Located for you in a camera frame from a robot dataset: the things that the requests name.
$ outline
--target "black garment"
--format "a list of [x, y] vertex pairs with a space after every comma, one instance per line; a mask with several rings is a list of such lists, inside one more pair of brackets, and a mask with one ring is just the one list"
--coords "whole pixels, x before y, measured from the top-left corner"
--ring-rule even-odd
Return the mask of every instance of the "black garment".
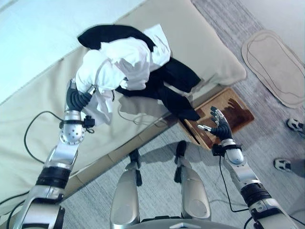
[[[118, 39], [134, 37], [144, 41], [150, 51], [155, 44], [139, 30], [124, 25], [98, 25], [85, 31], [78, 37], [79, 42], [90, 49], [100, 49], [101, 42], [112, 42]], [[138, 91], [129, 91], [118, 87], [116, 91], [125, 96], [144, 96], [162, 100], [164, 106], [176, 117], [181, 119], [198, 120], [200, 117], [184, 96], [164, 86], [164, 82], [177, 89], [190, 92], [192, 87], [200, 82], [200, 78], [189, 67], [174, 58], [161, 68], [150, 73], [146, 88]]]
[[164, 106], [176, 117], [181, 119], [198, 120], [200, 116], [190, 105], [190, 102], [184, 96], [174, 92], [172, 89], [164, 86], [163, 75], [160, 71], [153, 71], [143, 90], [129, 91], [118, 87], [116, 91], [125, 96], [144, 96], [153, 99], [162, 100]]
[[87, 29], [77, 39], [83, 46], [98, 50], [101, 48], [101, 42], [112, 42], [129, 37], [144, 41], [153, 52], [155, 46], [153, 41], [141, 31], [127, 25], [97, 25]]

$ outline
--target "sneaker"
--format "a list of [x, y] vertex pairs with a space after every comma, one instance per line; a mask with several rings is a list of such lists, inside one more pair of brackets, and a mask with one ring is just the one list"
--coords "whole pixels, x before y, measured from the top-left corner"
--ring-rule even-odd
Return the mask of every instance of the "sneaker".
[[305, 134], [304, 134], [304, 131], [303, 131], [303, 128], [304, 128], [303, 123], [299, 122], [296, 119], [290, 118], [286, 121], [286, 125], [292, 131], [299, 132], [302, 137], [305, 137]]
[[273, 166], [277, 170], [281, 170], [283, 172], [291, 172], [291, 162], [284, 158], [276, 158], [273, 160]]

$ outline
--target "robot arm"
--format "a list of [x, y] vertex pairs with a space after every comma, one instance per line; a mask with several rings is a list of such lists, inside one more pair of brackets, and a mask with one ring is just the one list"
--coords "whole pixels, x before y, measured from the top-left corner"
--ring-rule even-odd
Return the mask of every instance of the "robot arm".
[[255, 229], [297, 229], [296, 224], [271, 197], [247, 163], [241, 147], [232, 138], [230, 126], [216, 107], [211, 107], [212, 120], [217, 128], [198, 125], [198, 128], [209, 131], [221, 140], [220, 145], [214, 145], [214, 156], [223, 156], [224, 165], [230, 171], [232, 181], [243, 196], [249, 211], [255, 220]]
[[85, 128], [94, 126], [94, 119], [90, 116], [81, 120], [81, 110], [89, 103], [94, 92], [92, 86], [86, 93], [79, 94], [75, 82], [70, 81], [58, 144], [51, 150], [36, 185], [30, 190], [18, 213], [14, 229], [62, 228], [65, 209], [58, 203], [64, 197], [64, 189], [73, 169], [78, 147], [84, 139]]

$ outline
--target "clothing pile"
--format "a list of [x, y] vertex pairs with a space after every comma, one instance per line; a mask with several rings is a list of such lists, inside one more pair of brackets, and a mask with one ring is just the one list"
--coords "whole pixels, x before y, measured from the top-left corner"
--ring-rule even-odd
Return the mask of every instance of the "clothing pile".
[[187, 66], [170, 57], [171, 50], [160, 26], [141, 32], [125, 25], [94, 26], [78, 37], [90, 48], [75, 81], [80, 92], [95, 85], [97, 92], [84, 112], [96, 124], [109, 124], [112, 117], [113, 90], [125, 96], [144, 96], [162, 100], [180, 119], [198, 120], [186, 97], [164, 85], [190, 92], [200, 78]]

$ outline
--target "brown tray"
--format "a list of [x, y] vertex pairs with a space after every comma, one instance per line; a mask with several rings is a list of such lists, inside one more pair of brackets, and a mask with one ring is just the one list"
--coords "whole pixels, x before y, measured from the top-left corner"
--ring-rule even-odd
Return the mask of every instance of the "brown tray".
[[216, 127], [216, 124], [211, 120], [211, 106], [221, 110], [233, 133], [254, 120], [253, 114], [235, 91], [232, 88], [223, 89], [220, 93], [195, 108], [195, 111], [200, 116], [198, 121], [186, 119], [180, 121], [190, 139], [208, 149], [211, 149], [213, 144], [219, 144], [220, 140], [209, 132], [198, 129], [197, 125]]

